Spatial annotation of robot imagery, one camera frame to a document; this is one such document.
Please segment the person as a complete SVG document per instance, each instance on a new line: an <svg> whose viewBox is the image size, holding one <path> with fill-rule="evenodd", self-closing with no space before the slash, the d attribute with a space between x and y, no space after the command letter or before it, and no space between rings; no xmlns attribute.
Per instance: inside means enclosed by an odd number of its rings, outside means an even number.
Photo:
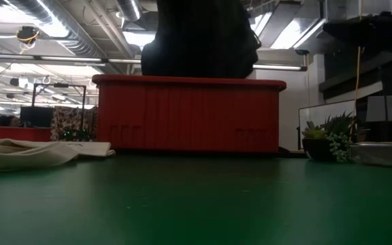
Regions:
<svg viewBox="0 0 392 245"><path fill-rule="evenodd" d="M0 127L19 127L20 119L16 116L0 116Z"/></svg>

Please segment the dark blue denim jeans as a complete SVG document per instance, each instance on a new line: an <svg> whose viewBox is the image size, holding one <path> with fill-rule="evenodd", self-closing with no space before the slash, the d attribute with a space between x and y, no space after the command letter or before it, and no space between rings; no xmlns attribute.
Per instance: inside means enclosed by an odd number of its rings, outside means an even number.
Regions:
<svg viewBox="0 0 392 245"><path fill-rule="evenodd" d="M145 76L247 78L261 43L240 0L157 0L155 38L142 50Z"/></svg>

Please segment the black metal stand frame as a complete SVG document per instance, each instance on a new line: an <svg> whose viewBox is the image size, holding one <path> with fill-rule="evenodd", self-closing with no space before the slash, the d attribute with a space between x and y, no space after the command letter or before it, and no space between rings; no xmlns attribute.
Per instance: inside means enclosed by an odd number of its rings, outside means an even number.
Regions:
<svg viewBox="0 0 392 245"><path fill-rule="evenodd" d="M82 93L82 111L81 111L81 123L80 123L80 130L82 131L84 129L84 115L85 115L85 103L86 103L86 86L85 85L73 85L73 84L63 84L60 82L54 83L54 84L45 84L45 83L35 83L33 85L33 94L32 94L32 102L31 106L35 106L35 98L37 95L39 95L45 88L48 88L49 86L53 86L55 88L82 88L83 93Z"/></svg>

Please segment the long ceiling light tube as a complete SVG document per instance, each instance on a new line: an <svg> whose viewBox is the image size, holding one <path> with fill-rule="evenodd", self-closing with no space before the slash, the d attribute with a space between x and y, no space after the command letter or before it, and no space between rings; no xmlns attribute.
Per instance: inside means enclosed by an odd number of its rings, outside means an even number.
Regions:
<svg viewBox="0 0 392 245"><path fill-rule="evenodd" d="M278 71L306 71L308 68L303 66L291 65L268 65L268 64L254 64L253 69L261 70L278 70Z"/></svg>
<svg viewBox="0 0 392 245"><path fill-rule="evenodd" d="M54 62L54 63L88 63L88 64L136 64L139 65L139 59L115 59L115 58L86 58L78 56L40 56L40 55L23 55L23 54L0 54L0 61L3 62Z"/></svg>

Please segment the white paper sheets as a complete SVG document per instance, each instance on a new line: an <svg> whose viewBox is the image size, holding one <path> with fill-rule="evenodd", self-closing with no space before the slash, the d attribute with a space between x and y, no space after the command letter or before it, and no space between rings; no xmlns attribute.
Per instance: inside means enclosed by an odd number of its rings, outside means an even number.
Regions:
<svg viewBox="0 0 392 245"><path fill-rule="evenodd" d="M392 122L392 95L367 98L367 122Z"/></svg>

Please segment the black monitor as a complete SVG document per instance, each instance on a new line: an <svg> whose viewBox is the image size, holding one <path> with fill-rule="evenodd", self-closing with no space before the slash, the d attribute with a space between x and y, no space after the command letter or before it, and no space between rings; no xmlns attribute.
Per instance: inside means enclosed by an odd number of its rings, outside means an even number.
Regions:
<svg viewBox="0 0 392 245"><path fill-rule="evenodd" d="M51 127L52 108L25 106L20 109L20 120L32 127Z"/></svg>

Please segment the green table mat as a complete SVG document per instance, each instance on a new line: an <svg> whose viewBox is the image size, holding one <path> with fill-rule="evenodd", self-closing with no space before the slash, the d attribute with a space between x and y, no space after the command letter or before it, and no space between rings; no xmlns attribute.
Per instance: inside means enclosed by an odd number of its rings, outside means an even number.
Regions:
<svg viewBox="0 0 392 245"><path fill-rule="evenodd" d="M0 245L392 245L392 169L120 154L2 171Z"/></svg>

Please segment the red storage bin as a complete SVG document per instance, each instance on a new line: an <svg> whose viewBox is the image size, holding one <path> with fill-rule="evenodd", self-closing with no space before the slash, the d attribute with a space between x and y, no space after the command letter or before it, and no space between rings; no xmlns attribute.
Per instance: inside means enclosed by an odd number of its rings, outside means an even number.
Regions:
<svg viewBox="0 0 392 245"><path fill-rule="evenodd" d="M0 127L0 139L49 142L51 128Z"/></svg>

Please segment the white crinkled packet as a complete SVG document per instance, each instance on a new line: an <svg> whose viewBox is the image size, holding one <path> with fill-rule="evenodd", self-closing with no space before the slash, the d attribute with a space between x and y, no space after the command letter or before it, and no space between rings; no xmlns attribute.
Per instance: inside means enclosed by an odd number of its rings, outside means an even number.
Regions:
<svg viewBox="0 0 392 245"><path fill-rule="evenodd" d="M349 147L354 163L392 167L392 142L360 142Z"/></svg>

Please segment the red plastic laundry basket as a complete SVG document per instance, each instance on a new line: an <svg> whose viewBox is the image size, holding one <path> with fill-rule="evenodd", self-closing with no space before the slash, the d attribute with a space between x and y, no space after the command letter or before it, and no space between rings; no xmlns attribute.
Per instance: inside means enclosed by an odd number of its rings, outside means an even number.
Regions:
<svg viewBox="0 0 392 245"><path fill-rule="evenodd" d="M103 74L97 140L117 150L278 152L281 80Z"/></svg>

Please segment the cream canvas tote bag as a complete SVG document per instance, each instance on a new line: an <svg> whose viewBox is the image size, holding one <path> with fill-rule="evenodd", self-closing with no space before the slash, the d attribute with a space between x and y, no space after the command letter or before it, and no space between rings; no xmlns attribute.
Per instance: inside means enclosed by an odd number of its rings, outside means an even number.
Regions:
<svg viewBox="0 0 392 245"><path fill-rule="evenodd" d="M109 142L31 142L0 140L0 172L66 164L78 157L115 155Z"/></svg>

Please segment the potted artificial succulent plant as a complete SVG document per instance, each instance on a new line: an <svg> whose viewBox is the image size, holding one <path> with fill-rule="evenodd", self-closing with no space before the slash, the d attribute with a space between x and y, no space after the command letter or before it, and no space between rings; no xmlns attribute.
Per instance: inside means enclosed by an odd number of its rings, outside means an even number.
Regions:
<svg viewBox="0 0 392 245"><path fill-rule="evenodd" d="M302 146L307 157L312 161L348 162L355 120L352 112L344 112L338 116L328 116L321 125L307 121L302 131Z"/></svg>

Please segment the silver ceiling air duct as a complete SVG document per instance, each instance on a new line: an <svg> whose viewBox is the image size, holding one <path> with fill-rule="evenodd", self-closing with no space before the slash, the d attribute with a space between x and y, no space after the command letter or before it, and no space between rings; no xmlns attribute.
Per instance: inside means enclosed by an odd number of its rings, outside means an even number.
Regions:
<svg viewBox="0 0 392 245"><path fill-rule="evenodd" d="M58 0L1 0L11 10L28 17L46 35L76 56L101 57L102 49L88 36Z"/></svg>

